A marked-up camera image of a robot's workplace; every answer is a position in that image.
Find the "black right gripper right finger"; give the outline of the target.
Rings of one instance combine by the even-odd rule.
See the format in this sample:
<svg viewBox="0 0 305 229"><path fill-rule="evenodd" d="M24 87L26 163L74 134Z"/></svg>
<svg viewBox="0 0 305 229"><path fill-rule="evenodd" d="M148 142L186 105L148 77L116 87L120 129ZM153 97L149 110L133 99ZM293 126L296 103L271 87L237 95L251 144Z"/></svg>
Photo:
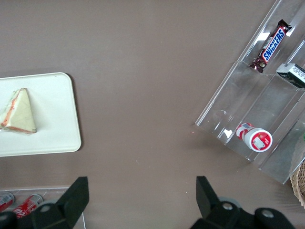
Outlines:
<svg viewBox="0 0 305 229"><path fill-rule="evenodd" d="M207 177L196 178L196 202L202 217L193 229L254 229L254 216L231 201L221 201Z"/></svg>

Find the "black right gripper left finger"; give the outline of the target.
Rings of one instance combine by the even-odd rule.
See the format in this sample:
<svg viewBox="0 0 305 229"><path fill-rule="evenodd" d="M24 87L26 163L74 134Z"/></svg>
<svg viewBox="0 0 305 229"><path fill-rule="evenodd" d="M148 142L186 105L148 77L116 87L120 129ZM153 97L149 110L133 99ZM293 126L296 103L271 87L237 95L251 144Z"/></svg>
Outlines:
<svg viewBox="0 0 305 229"><path fill-rule="evenodd" d="M87 177L79 177L56 203L38 207L31 220L35 229L72 229L89 203Z"/></svg>

